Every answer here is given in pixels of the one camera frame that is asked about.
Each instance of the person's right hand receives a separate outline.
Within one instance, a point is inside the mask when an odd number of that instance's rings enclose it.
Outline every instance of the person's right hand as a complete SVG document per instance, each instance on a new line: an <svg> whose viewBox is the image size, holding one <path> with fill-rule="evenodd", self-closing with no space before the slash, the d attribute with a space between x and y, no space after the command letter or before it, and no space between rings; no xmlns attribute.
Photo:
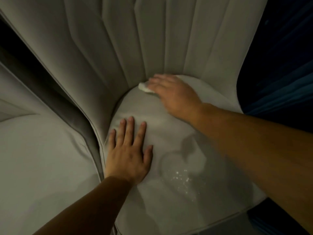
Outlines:
<svg viewBox="0 0 313 235"><path fill-rule="evenodd" d="M187 122L201 105L195 91L175 75L155 74L147 87L159 95L171 115Z"/></svg>

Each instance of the person's left hand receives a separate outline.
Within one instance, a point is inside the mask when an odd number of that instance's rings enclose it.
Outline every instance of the person's left hand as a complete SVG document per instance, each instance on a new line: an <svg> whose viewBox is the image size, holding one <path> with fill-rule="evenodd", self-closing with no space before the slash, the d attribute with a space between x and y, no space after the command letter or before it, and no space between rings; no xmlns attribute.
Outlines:
<svg viewBox="0 0 313 235"><path fill-rule="evenodd" d="M134 138L134 118L122 119L115 143L115 130L110 132L109 153L105 162L105 178L112 176L127 180L132 186L139 184L146 177L152 162L152 148L148 146L142 153L147 124L142 122Z"/></svg>

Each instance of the pinky finger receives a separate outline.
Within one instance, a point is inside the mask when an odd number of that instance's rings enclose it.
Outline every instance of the pinky finger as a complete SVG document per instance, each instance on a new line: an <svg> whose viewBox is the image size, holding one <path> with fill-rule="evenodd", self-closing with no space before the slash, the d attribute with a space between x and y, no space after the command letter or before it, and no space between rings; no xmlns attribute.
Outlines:
<svg viewBox="0 0 313 235"><path fill-rule="evenodd" d="M111 130L109 136L109 152L111 152L115 148L115 135L116 135L115 129Z"/></svg>

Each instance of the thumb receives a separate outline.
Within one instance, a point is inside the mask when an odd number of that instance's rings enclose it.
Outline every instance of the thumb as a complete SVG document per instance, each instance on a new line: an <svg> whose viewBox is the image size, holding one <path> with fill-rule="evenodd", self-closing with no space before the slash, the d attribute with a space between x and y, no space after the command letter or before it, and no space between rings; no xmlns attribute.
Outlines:
<svg viewBox="0 0 313 235"><path fill-rule="evenodd" d="M153 158L153 145L147 146L145 152L143 153L143 164L147 168L147 170L150 170L151 162Z"/></svg>

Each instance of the person's left arm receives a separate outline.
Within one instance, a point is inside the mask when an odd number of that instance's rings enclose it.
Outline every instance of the person's left arm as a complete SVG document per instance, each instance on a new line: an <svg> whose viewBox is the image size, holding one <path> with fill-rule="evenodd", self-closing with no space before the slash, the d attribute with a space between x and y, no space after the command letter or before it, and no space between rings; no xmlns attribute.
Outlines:
<svg viewBox="0 0 313 235"><path fill-rule="evenodd" d="M120 122L110 133L105 179L90 193L63 210L34 235L101 234L109 235L131 188L149 172L152 145L142 154L146 123L140 125L133 142L134 118Z"/></svg>

